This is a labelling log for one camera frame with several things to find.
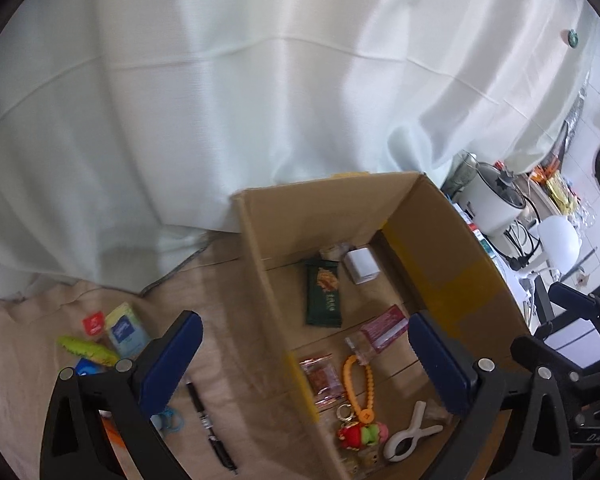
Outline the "light blue plush keychain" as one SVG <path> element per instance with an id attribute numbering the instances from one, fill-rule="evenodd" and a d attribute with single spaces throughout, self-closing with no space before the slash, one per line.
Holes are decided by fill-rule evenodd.
<path id="1" fill-rule="evenodd" d="M 151 415 L 150 421 L 163 436 L 176 434 L 184 426 L 182 415 L 169 405 L 158 414 Z"/>

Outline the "white rice cooker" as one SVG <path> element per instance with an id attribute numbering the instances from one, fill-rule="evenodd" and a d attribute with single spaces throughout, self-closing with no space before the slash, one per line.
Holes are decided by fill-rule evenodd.
<path id="1" fill-rule="evenodd" d="M 478 162 L 476 173 L 456 201 L 484 235 L 502 234 L 524 211 L 526 200 L 506 170 Z"/>

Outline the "brown cardboard box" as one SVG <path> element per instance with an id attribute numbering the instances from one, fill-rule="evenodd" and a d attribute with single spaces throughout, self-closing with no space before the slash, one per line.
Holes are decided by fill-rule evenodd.
<path id="1" fill-rule="evenodd" d="M 335 414 L 314 406 L 299 363 L 327 354 L 341 365 L 350 353 L 347 336 L 388 308 L 427 311 L 475 358 L 514 368 L 510 344 L 527 333 L 518 304 L 465 220 L 422 174 L 248 188 L 236 194 L 234 207 L 253 304 L 309 443 L 296 456 L 321 477 L 348 472 L 336 448 Z M 370 248 L 381 272 L 358 285 L 340 271 L 341 326 L 311 326 L 306 262 L 338 243 Z"/>

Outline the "dark green snack packet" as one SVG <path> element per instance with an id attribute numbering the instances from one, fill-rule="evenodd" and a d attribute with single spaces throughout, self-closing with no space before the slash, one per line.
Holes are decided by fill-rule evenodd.
<path id="1" fill-rule="evenodd" d="M 306 262 L 306 324 L 340 328 L 340 281 L 338 263 L 311 259 Z"/>

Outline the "white plastic clip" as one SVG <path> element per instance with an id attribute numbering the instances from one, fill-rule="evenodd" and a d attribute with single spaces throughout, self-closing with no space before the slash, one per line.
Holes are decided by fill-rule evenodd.
<path id="1" fill-rule="evenodd" d="M 410 457 L 415 452 L 420 440 L 434 436 L 444 429 L 439 424 L 426 428 L 422 426 L 426 408 L 427 403 L 425 401 L 417 401 L 415 403 L 410 426 L 393 434 L 385 443 L 382 450 L 385 460 L 388 460 L 390 463 L 406 460 L 407 457 Z"/>

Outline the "small white box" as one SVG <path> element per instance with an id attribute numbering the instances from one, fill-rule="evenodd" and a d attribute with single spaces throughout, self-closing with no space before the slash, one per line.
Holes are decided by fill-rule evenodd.
<path id="1" fill-rule="evenodd" d="M 343 257 L 343 264 L 354 284 L 362 285 L 373 281 L 380 274 L 379 266 L 367 247 L 352 249 Z"/>

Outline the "small red sachet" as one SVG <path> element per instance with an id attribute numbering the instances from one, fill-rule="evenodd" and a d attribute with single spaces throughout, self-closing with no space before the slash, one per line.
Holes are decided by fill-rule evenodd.
<path id="1" fill-rule="evenodd" d="M 105 315 L 102 311 L 92 313 L 82 320 L 82 326 L 86 336 L 98 337 L 105 329 Z"/>

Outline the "red strawberry plush charm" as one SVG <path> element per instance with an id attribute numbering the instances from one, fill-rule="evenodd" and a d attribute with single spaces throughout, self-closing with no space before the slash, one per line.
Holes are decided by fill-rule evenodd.
<path id="1" fill-rule="evenodd" d="M 389 430 L 383 422 L 372 422 L 368 425 L 362 422 L 348 422 L 337 431 L 340 448 L 351 451 L 361 451 L 370 446 L 383 444 L 388 437 Z"/>

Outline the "black pen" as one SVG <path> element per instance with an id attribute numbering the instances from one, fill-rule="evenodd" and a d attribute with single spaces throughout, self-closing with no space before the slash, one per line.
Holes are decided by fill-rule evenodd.
<path id="1" fill-rule="evenodd" d="M 190 397 L 194 404 L 194 408 L 198 415 L 198 418 L 201 422 L 201 425 L 206 430 L 208 442 L 216 456 L 219 460 L 220 464 L 230 471 L 232 474 L 238 474 L 238 467 L 235 464 L 234 460 L 230 457 L 230 453 L 227 451 L 224 443 L 221 439 L 215 434 L 213 422 L 211 420 L 210 415 L 208 414 L 204 404 L 201 401 L 199 393 L 190 378 L 185 379 L 185 385 Z"/>

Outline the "yellow blue tissue pack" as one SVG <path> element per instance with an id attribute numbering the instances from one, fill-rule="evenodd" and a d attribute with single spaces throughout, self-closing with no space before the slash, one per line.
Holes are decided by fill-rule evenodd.
<path id="1" fill-rule="evenodd" d="M 123 359 L 136 360 L 150 341 L 143 324 L 128 302 L 119 304 L 105 315 L 105 330 Z"/>

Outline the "white chair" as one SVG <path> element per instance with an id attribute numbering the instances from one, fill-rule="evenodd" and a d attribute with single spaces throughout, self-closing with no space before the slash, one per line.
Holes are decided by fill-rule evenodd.
<path id="1" fill-rule="evenodd" d="M 566 274 L 577 263 L 581 241 L 577 230 L 565 216 L 549 216 L 532 226 L 529 233 L 540 243 L 537 256 L 524 270 L 532 272 L 546 263 L 560 274 Z"/>

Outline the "orange snack bar wrapper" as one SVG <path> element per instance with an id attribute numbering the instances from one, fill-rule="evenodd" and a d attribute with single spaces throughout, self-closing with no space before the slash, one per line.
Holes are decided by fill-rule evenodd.
<path id="1" fill-rule="evenodd" d="M 106 435 L 112 444 L 117 445 L 118 448 L 125 448 L 122 437 L 120 437 L 116 426 L 114 426 L 114 423 L 110 418 L 103 417 L 102 426 L 104 426 Z"/>

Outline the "pale green curtain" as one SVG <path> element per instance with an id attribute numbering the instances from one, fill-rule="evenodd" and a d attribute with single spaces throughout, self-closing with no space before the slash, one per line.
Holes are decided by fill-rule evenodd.
<path id="1" fill-rule="evenodd" d="M 595 51 L 586 0 L 23 0 L 0 33 L 0 299 L 129 292 L 244 188 L 348 172 L 517 171 Z"/>

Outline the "small orange-striped snack packet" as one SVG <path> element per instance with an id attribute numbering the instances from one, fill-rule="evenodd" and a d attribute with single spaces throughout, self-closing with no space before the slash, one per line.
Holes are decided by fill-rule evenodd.
<path id="1" fill-rule="evenodd" d="M 303 359 L 299 366 L 318 408 L 328 408 L 344 397 L 344 387 L 330 354 Z"/>

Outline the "maroon snack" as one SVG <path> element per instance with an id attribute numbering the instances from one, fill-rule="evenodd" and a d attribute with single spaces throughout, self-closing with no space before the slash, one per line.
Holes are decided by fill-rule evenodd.
<path id="1" fill-rule="evenodd" d="M 408 329 L 408 318 L 395 304 L 376 318 L 363 323 L 346 337 L 346 343 L 361 365 L 368 365 Z"/>

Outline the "yellow green snack stick pack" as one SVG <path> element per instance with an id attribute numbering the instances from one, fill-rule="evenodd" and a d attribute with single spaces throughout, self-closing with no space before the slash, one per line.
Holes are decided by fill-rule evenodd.
<path id="1" fill-rule="evenodd" d="M 75 356 L 87 359 L 100 366 L 114 367 L 120 360 L 116 352 L 94 341 L 71 336 L 60 336 L 56 341 L 62 348 Z"/>

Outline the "orange bead keychain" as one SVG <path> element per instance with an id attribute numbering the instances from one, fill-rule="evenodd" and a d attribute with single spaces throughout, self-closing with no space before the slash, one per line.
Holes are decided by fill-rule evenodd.
<path id="1" fill-rule="evenodd" d="M 375 378 L 370 364 L 362 364 L 351 354 L 340 366 L 340 382 L 344 404 L 337 408 L 337 418 L 344 424 L 362 422 L 370 425 L 376 419 Z"/>

